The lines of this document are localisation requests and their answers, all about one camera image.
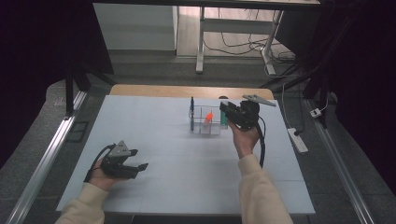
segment forearm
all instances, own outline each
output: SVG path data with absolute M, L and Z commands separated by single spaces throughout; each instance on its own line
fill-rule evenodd
M 292 223 L 271 176 L 260 167 L 257 157 L 247 155 L 238 165 L 242 174 L 239 198 L 243 223 Z
M 102 203 L 107 194 L 107 191 L 84 183 L 78 198 L 67 203 L 56 223 L 104 223 Z

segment wooden table edge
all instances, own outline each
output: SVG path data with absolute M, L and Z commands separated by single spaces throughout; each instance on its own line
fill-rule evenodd
M 133 95 L 153 97 L 195 97 L 243 99 L 244 94 L 257 94 L 266 100 L 274 100 L 268 89 L 225 88 L 225 87 L 192 87 L 192 86 L 155 86 L 117 84 L 111 88 L 110 95 Z

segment metal rail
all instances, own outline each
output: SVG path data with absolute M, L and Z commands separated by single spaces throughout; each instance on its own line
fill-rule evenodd
M 312 101 L 304 101 L 308 110 L 315 109 Z M 359 220 L 362 224 L 374 224 L 373 216 L 369 208 L 367 207 L 366 202 L 361 196 L 361 191 L 356 186 L 353 181 L 352 176 L 350 175 L 341 155 L 335 146 L 334 141 L 327 129 L 324 129 L 319 120 L 315 119 L 315 126 L 318 130 L 320 138 L 326 147 L 330 159 L 332 160 L 332 164 L 339 175 L 341 182 L 343 183 L 344 189 L 346 193 L 349 195 L 350 201 L 352 202 L 353 207 L 355 208 L 356 214 L 358 215 Z
M 8 217 L 7 224 L 22 223 L 26 218 L 33 202 L 35 201 L 35 197 L 40 191 L 41 186 L 43 185 L 44 180 L 46 179 L 47 174 L 49 173 L 50 168 L 55 161 L 56 156 L 58 155 L 67 133 L 75 121 L 76 115 L 86 95 L 87 93 L 83 91 L 80 91 L 77 94 L 74 101 L 74 112 L 71 114 L 69 119 L 62 121 L 58 131 L 53 136 L 51 142 L 49 143 L 49 147 L 44 153 L 44 156 L 37 165 L 37 168 L 26 185 L 21 197 L 18 199 L 18 202 Z

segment table surface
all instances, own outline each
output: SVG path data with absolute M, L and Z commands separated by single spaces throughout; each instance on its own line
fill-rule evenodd
M 268 89 L 221 88 L 221 87 L 186 87 L 186 86 L 151 86 L 151 85 L 115 85 L 110 95 L 157 96 L 157 97 L 192 97 L 219 99 L 243 99 L 244 94 L 257 94 L 266 100 L 274 100 Z
M 230 101 L 239 104 L 241 96 L 251 92 L 273 98 L 268 90 L 115 86 L 102 104 L 57 210 L 78 196 L 82 179 L 100 149 L 124 140 L 129 149 L 139 150 L 124 164 L 148 162 L 148 169 L 136 179 L 113 186 L 104 203 L 105 211 L 136 215 L 239 215 L 241 176 L 231 130 L 222 130 L 218 135 L 190 133 L 188 114 L 192 93 L 196 93 L 193 96 L 197 105 L 216 107 L 214 114 L 219 117 L 220 95 L 232 96 L 236 100 Z M 264 168 L 272 175 L 291 214 L 315 213 L 279 106 L 261 105 L 260 115 L 267 130 Z M 254 149 L 257 156 L 259 147 L 258 144 Z

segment white power strip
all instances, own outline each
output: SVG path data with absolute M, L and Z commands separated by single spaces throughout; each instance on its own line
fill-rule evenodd
M 290 139 L 293 142 L 294 146 L 297 147 L 298 152 L 300 152 L 301 154 L 305 154 L 306 152 L 308 152 L 308 148 L 305 146 L 303 139 L 300 137 L 300 135 L 294 134 L 295 132 L 296 129 L 294 128 L 288 129 Z
M 312 118 L 314 118 L 314 119 L 321 115 L 321 112 L 318 108 L 311 110 L 310 113 L 311 113 Z

